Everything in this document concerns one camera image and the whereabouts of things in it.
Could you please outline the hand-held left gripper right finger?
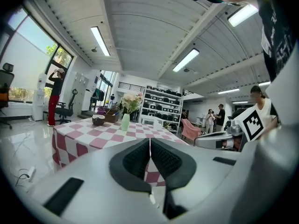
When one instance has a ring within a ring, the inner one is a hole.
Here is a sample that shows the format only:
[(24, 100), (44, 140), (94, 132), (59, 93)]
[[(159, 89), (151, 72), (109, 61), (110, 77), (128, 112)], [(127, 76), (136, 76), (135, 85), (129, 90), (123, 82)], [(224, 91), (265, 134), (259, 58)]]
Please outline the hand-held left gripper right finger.
[(249, 176), (255, 144), (241, 152), (152, 138), (151, 158), (165, 180), (163, 214), (170, 224), (231, 224)]

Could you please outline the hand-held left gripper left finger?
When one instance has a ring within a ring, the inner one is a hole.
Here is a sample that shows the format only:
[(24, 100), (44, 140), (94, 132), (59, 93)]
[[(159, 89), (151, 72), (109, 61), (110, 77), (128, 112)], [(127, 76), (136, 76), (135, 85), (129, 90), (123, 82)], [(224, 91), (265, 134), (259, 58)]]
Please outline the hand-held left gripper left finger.
[(144, 181), (149, 139), (84, 154), (32, 190), (48, 224), (162, 224)]

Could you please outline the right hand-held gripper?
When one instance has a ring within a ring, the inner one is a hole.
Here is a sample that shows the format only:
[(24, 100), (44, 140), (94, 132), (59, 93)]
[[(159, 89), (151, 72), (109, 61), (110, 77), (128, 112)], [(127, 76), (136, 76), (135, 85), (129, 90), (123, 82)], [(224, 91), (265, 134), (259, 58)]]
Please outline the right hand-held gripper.
[(194, 140), (195, 147), (242, 151), (247, 142), (255, 141), (265, 130), (257, 109), (239, 109), (227, 121), (226, 131), (201, 135)]

